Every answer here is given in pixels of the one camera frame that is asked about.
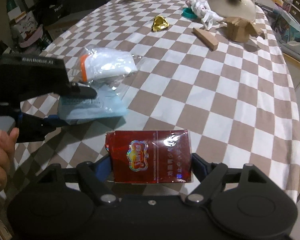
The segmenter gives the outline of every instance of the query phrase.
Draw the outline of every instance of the human hand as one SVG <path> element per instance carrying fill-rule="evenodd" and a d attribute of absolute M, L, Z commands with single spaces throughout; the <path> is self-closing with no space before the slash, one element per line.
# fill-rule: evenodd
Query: human hand
<path fill-rule="evenodd" d="M 7 174 L 10 170 L 10 163 L 13 161 L 18 136 L 18 128 L 13 128 L 10 135 L 0 130 L 0 191 L 7 184 Z"/>

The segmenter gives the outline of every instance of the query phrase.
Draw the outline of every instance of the orange stripe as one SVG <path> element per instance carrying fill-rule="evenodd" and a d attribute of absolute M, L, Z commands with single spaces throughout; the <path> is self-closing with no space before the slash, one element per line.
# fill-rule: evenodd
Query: orange stripe
<path fill-rule="evenodd" d="M 85 67 L 85 64 L 84 62 L 86 61 L 87 57 L 89 55 L 86 54 L 86 55 L 83 55 L 81 58 L 80 58 L 80 66 L 81 66 L 81 73 L 82 73 L 82 81 L 83 82 L 87 82 L 88 79 L 87 79 L 87 73 L 86 73 L 86 67 Z"/>

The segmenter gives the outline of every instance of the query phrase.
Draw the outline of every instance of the teal lid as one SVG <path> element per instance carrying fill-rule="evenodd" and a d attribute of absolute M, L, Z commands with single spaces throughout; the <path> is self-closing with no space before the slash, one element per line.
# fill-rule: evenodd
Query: teal lid
<path fill-rule="evenodd" d="M 188 19 L 197 19 L 197 16 L 193 13 L 191 8 L 184 8 L 182 16 Z"/>

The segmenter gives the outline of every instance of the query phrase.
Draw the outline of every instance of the checkered tablecloth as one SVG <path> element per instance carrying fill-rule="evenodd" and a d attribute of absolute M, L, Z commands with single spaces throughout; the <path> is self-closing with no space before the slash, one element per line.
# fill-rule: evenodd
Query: checkered tablecloth
<path fill-rule="evenodd" d="M 130 51 L 146 57 L 123 101 L 129 114 L 66 127 L 43 143 L 19 144 L 17 168 L 0 194 L 11 199 L 51 163 L 63 168 L 96 161 L 106 154 L 105 133 L 111 130 L 188 129 L 192 151 L 208 162 L 232 168 L 253 163 L 291 198 L 297 199 L 300 170 L 300 124 L 291 76 L 275 36 L 260 8 L 256 23 L 266 34 L 246 44 L 227 40 L 223 25 L 211 33 L 219 40 L 210 51 L 192 34 L 202 25 L 181 16 L 186 0 L 112 0 L 96 9 L 51 44 L 42 54 L 63 58 L 67 70 L 87 44 Z M 151 31 L 155 16 L 170 23 Z M 70 71 L 71 80 L 79 71 Z M 28 114 L 57 113 L 58 96 L 23 103 Z M 197 185 L 110 185 L 115 192 L 187 195 Z"/>

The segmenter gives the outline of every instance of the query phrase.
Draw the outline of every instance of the holographic logo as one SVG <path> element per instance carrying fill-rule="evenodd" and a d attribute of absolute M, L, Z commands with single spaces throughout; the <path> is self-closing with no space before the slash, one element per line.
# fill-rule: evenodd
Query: holographic logo
<path fill-rule="evenodd" d="M 132 141 L 129 145 L 130 150 L 127 152 L 129 168 L 132 171 L 145 171 L 148 169 L 147 154 L 148 144 L 145 141 Z"/>

